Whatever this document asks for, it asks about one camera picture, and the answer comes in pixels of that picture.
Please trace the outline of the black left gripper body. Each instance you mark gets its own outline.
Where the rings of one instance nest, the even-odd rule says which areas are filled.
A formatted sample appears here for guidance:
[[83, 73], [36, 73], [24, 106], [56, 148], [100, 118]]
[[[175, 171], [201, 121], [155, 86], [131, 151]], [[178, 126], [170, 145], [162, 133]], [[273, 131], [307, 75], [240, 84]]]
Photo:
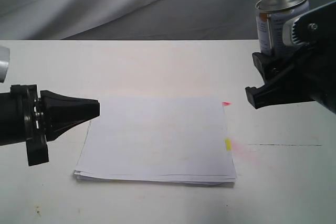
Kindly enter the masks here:
[[10, 94], [16, 99], [20, 117], [23, 119], [28, 165], [35, 166], [49, 162], [43, 112], [37, 86], [35, 84], [12, 85]]

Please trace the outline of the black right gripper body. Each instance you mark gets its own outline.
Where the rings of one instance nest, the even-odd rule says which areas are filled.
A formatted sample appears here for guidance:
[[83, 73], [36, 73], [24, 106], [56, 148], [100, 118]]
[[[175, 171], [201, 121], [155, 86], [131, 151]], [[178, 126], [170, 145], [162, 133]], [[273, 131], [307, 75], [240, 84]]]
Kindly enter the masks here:
[[335, 114], [335, 52], [311, 55], [303, 70], [309, 97]]

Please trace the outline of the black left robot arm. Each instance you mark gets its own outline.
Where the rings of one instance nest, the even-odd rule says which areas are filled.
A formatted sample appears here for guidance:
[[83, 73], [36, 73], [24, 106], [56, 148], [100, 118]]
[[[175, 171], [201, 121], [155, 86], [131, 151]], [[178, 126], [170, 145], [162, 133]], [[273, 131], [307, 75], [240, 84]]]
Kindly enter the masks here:
[[1, 93], [1, 145], [25, 143], [29, 166], [47, 163], [48, 142], [99, 115], [97, 100], [38, 92], [36, 85], [13, 85]]

